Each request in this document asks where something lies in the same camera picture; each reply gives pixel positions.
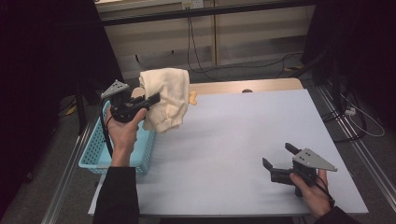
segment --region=sleeve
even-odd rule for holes
[[[335,206],[330,212],[320,217],[315,224],[359,224],[359,222],[347,215],[341,208]]]
[[[109,167],[96,201],[93,223],[139,223],[134,167]]]

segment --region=table surface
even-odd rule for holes
[[[254,92],[239,94],[244,89]],[[298,79],[195,84],[191,90],[198,92],[198,105],[190,105],[179,129],[157,133],[148,174],[137,178],[142,216],[308,214],[294,187],[272,183],[262,167],[265,157],[275,168],[290,168],[287,142],[309,147],[335,165],[338,172],[328,177],[336,205],[347,213],[367,213]]]

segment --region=wire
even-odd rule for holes
[[[197,53],[197,50],[196,50],[195,39],[194,39],[194,33],[193,33],[193,28],[192,28],[192,21],[191,21],[191,18],[190,18],[190,17],[188,17],[188,22],[189,22],[189,47],[188,47],[188,50],[187,50],[187,62],[188,62],[188,64],[189,64],[189,68],[190,68],[190,70],[191,70],[192,72],[194,72],[194,73],[203,73],[207,78],[212,79],[212,80],[215,80],[215,81],[223,81],[223,80],[210,77],[210,76],[207,74],[208,72],[215,71],[215,70],[220,70],[220,69],[230,69],[230,68],[261,68],[261,67],[267,67],[267,66],[271,66],[271,65],[278,64],[278,63],[282,63],[282,64],[283,64],[283,65],[282,65],[282,70],[281,70],[280,73],[276,76],[276,78],[278,78],[278,77],[283,73],[283,70],[284,70],[284,68],[285,68],[285,60],[287,60],[288,58],[291,58],[292,56],[302,55],[302,53],[292,53],[292,54],[288,54],[288,55],[285,55],[285,56],[284,56],[281,60],[279,60],[279,61],[276,61],[276,62],[274,62],[274,63],[263,64],[263,65],[251,65],[251,66],[249,66],[249,65],[233,65],[233,66],[215,67],[215,68],[210,68],[210,69],[204,70],[204,69],[202,68],[201,63],[200,63],[200,60],[199,60],[199,58],[198,58],[198,53]],[[199,65],[201,71],[199,71],[199,70],[194,70],[194,69],[191,67],[191,63],[190,63],[190,48],[191,48],[190,39],[192,39],[192,43],[193,43],[193,45],[194,45],[195,57],[196,57],[196,59],[197,59],[197,62],[198,62],[198,65]]]
[[[311,184],[315,185],[318,189],[320,189],[323,193],[325,193],[325,194],[327,195],[327,197],[329,197],[330,206],[331,206],[331,207],[334,207],[335,200],[334,200],[334,198],[332,197],[332,195],[330,195],[329,190],[328,190],[326,184],[324,184],[324,186],[325,186],[325,188],[326,188],[326,189],[324,189],[320,184],[318,184],[316,181],[314,181],[314,180],[312,180],[311,178],[309,178],[309,176],[307,176],[307,175],[304,174],[303,172],[301,172],[301,171],[299,171],[299,170],[297,170],[297,169],[294,169],[294,172],[297,172],[299,175],[302,175],[305,179],[309,180],[309,182],[310,182]]]
[[[361,126],[359,126],[353,119],[352,119],[352,117],[349,115],[349,119],[350,119],[350,121],[352,121],[352,123],[357,127],[357,128],[359,128],[361,131],[363,131],[363,132],[365,132],[365,133],[367,133],[367,134],[369,134],[369,135],[371,135],[371,136],[373,136],[373,137],[382,137],[382,136],[384,136],[385,135],[385,130],[384,130],[384,128],[382,127],[382,125],[380,125],[375,119],[373,119],[372,117],[370,117],[367,113],[365,113],[364,111],[362,111],[361,109],[359,109],[356,105],[354,105],[354,104],[352,104],[352,103],[350,103],[355,109],[357,109],[359,112],[361,112],[362,114],[364,114],[365,116],[367,116],[370,120],[372,120],[376,125],[378,125],[378,127],[382,130],[382,133],[381,134],[373,134],[373,133],[369,133],[369,132],[367,132],[367,130],[363,130],[363,128],[361,127]]]
[[[355,94],[353,92],[351,92],[351,94],[352,94],[352,97],[353,97],[354,101],[356,101],[355,102],[356,105],[359,107],[359,102],[356,99]],[[361,124],[362,124],[363,130],[367,130],[367,123],[366,123],[366,120],[364,119],[363,114],[359,111],[358,115],[359,115],[359,118],[361,119]],[[362,138],[364,135],[366,135],[366,132],[360,131],[355,136],[352,136],[352,137],[349,137],[349,138],[346,138],[346,139],[343,139],[343,140],[333,140],[333,141],[334,141],[334,143],[345,143],[345,142],[358,140],[358,139]]]
[[[309,28],[309,17],[308,17],[308,7],[305,7],[306,25]]]
[[[302,53],[294,53],[294,54],[288,54],[285,57],[282,58],[282,70],[280,70],[279,74],[276,75],[275,78],[279,78],[280,75],[282,75],[283,71],[285,70],[285,60],[288,58],[291,58],[292,56],[295,55],[301,55]]]
[[[104,121],[104,118],[103,118],[103,116],[104,116],[104,114],[103,114],[104,102],[105,102],[105,99],[102,99],[101,106],[99,106],[99,113],[100,113],[99,119],[100,119],[100,122],[101,122],[101,125],[102,125],[103,136],[105,137],[105,142],[106,142],[106,145],[107,145],[108,154],[110,154],[110,157],[113,157],[113,147],[111,146],[110,137],[108,136],[108,131],[107,131],[107,128],[105,126],[105,121]]]
[[[320,178],[320,176],[317,175],[317,178],[319,178],[319,180],[322,182],[323,186],[326,188],[326,190],[329,192],[329,189],[327,187],[327,184],[324,182],[324,180],[322,178]]]
[[[332,118],[329,118],[329,116],[328,116],[326,119],[323,119],[323,122],[326,123],[326,122],[329,122],[329,121],[332,121],[335,119],[339,119],[339,118],[341,118],[341,116],[342,116],[341,114],[337,114],[336,116],[334,116]]]
[[[188,50],[187,50],[187,62],[188,62],[188,64],[189,64],[189,67],[190,67],[191,71],[192,71],[192,72],[196,72],[196,71],[194,71],[194,70],[191,68],[191,65],[190,65],[190,39],[191,39],[191,38],[190,38],[190,34],[191,34],[191,37],[192,37],[192,43],[193,43],[193,45],[194,45],[195,57],[196,57],[196,59],[197,59],[198,65],[199,65],[199,67],[200,67],[202,73],[204,73],[204,75],[205,75],[207,78],[211,79],[211,80],[214,80],[214,81],[222,81],[222,80],[220,80],[220,79],[217,79],[217,78],[213,78],[213,77],[208,76],[207,73],[206,73],[206,72],[204,71],[204,69],[202,68],[201,63],[200,63],[200,61],[199,61],[199,57],[198,57],[198,53],[197,53],[197,48],[196,48],[196,46],[195,46],[194,32],[193,32],[193,29],[192,29],[192,21],[191,21],[191,18],[190,18],[190,17],[188,17],[187,20],[188,20],[188,22],[189,22],[189,48],[188,48]]]
[[[108,131],[107,126],[108,126],[108,123],[110,122],[111,119],[113,119],[113,116],[111,116],[111,117],[107,120],[107,123],[106,123],[106,130],[107,130],[107,131]]]

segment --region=plastic basket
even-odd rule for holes
[[[106,109],[109,105],[110,103],[107,102],[104,106],[104,116],[106,116]],[[139,123],[137,141],[134,143],[134,152],[130,159],[130,166],[136,168],[137,175],[146,175],[149,170],[149,160],[155,137],[155,132],[143,130],[142,125],[143,121]],[[105,137],[103,136],[102,125],[98,118],[88,144],[84,148],[84,152],[78,162],[78,166],[86,168],[94,174],[102,175],[107,172],[110,163],[111,158],[108,153]]]

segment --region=human hand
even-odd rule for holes
[[[326,171],[318,170],[318,177],[317,183],[321,187],[326,189],[329,185],[327,181]],[[330,210],[332,210],[328,196],[323,191],[318,189],[318,187],[316,187],[315,185],[312,187],[308,187],[303,179],[295,173],[290,174],[290,179],[303,193],[304,201],[308,206],[311,215],[314,218],[318,219],[328,213]]]
[[[147,109],[140,109],[134,119],[128,123],[121,123],[111,118],[110,109],[107,110],[105,123],[113,141],[113,156],[111,166],[129,166],[131,153],[134,151],[136,133],[139,122],[145,118]]]

